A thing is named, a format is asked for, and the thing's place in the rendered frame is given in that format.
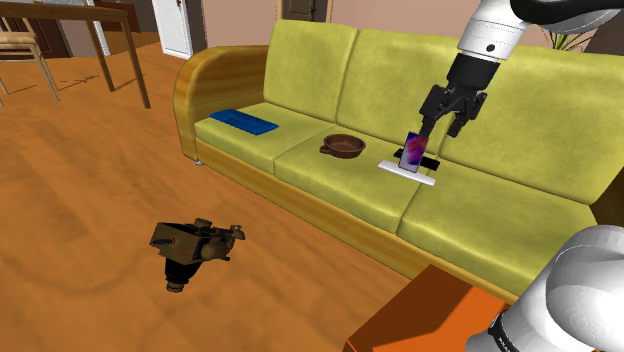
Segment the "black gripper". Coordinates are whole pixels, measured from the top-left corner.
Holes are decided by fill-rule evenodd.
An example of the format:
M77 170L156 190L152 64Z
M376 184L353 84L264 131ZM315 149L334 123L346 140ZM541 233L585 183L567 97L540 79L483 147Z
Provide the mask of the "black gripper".
M499 66L498 62L458 53L446 76L448 82L446 88L434 85L419 110L423 117L419 134L429 138L437 121L453 112L455 118L448 128L447 135L457 137L462 128L478 116L488 96L486 92L481 91L488 87ZM473 98L462 98L457 102L453 91L456 88L469 93L480 93Z

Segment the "phone with colourful screen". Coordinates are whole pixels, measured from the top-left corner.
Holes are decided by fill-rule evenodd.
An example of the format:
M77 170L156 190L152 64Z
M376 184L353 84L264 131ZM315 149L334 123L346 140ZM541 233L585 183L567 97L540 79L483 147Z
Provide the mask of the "phone with colourful screen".
M398 166L401 169L416 173L424 156L428 138L414 132L409 132L404 143Z

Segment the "black flat remote control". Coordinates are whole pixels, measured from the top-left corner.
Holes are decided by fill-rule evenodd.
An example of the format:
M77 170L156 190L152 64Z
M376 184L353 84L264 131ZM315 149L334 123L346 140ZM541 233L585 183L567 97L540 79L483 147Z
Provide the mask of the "black flat remote control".
M395 158L401 158L402 154L403 154L403 148L399 148L393 154L393 156ZM440 161L439 160L436 160L436 159L433 159L433 158L430 158L430 157L427 157L427 156L423 156L421 158L421 160L420 160L420 166L421 167L424 167L424 168L427 168L427 169L430 169L430 170L433 170L433 171L436 171L438 169L439 165L440 165Z

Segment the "white flat bar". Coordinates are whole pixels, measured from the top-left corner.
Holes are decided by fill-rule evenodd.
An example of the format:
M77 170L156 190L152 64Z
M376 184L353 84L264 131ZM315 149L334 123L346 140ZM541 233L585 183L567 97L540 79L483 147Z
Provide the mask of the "white flat bar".
M436 182L436 180L430 176L427 176L419 172L411 172L411 171L402 169L399 167L398 164L393 163L391 161L383 160L378 164L378 167L380 169L391 172L398 176L401 176L401 177L404 177L413 181L417 181L419 183L426 184L429 186L434 186Z

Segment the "green potted plant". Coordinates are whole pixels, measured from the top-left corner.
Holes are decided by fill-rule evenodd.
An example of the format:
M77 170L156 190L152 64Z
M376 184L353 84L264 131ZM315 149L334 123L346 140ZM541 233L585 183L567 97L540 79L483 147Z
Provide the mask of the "green potted plant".
M581 34L558 34L542 29L541 32L554 50L568 52L583 52L590 40L596 35L597 30L583 32Z

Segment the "orange robot stand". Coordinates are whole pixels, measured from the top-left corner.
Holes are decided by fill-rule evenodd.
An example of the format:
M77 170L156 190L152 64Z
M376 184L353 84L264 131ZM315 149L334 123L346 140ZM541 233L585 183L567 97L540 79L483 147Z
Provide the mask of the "orange robot stand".
M464 352L508 307L430 265L347 338L342 352Z

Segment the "blue flat tablet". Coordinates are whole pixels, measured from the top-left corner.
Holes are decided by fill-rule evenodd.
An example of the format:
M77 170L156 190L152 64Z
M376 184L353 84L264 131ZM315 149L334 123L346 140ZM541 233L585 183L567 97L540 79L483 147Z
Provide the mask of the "blue flat tablet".
M235 109L217 111L211 113L210 117L252 135L262 135L278 128L275 123Z

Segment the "white door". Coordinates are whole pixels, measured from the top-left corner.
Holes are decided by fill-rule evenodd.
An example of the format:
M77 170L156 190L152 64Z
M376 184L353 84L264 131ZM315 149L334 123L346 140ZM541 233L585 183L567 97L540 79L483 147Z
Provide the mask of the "white door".
M164 54L182 59L193 55L186 0L152 0Z

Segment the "wooden table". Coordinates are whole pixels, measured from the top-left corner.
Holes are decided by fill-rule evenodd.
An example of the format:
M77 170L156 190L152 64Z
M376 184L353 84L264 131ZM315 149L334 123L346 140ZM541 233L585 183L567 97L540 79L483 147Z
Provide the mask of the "wooden table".
M114 84L105 60L101 43L97 37L94 22L117 22L121 25L128 46L128 53L135 73L135 80L145 109L150 109L146 85L138 60L136 46L125 10L102 8L97 6L70 6L45 3L0 2L0 17L37 18L54 20L84 21L96 51L99 64L110 92L115 91Z

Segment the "pale wooden chair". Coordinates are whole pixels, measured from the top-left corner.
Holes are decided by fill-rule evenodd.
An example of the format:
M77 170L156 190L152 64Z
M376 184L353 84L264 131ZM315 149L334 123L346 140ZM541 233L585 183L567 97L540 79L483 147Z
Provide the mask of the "pale wooden chair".
M38 36L28 19L19 19L25 26L25 31L19 31L19 25L16 25L15 30L13 30L6 17L0 17L0 20L0 63L10 62L9 59L2 58L2 55L25 56L24 62L36 63L54 100L59 102L60 99L57 95L58 87L38 44Z

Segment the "yellow-green sofa with wooden frame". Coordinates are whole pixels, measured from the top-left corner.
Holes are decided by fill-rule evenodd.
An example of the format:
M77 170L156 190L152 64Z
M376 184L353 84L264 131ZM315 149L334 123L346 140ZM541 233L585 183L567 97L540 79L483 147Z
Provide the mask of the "yellow-green sofa with wooden frame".
M595 224L591 205L624 167L624 57L518 46L477 118L441 118L427 186L384 171L457 53L444 36L278 21L266 46L214 47L186 61L173 105L182 150L414 277L426 264L511 301L559 248ZM252 135L210 117L275 123ZM356 158L319 152L362 139Z

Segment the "dark door with wooden frame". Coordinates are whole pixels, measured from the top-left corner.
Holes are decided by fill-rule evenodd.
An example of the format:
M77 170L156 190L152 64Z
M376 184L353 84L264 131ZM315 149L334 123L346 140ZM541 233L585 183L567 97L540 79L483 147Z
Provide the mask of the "dark door with wooden frame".
M276 18L330 22L334 0L276 0Z

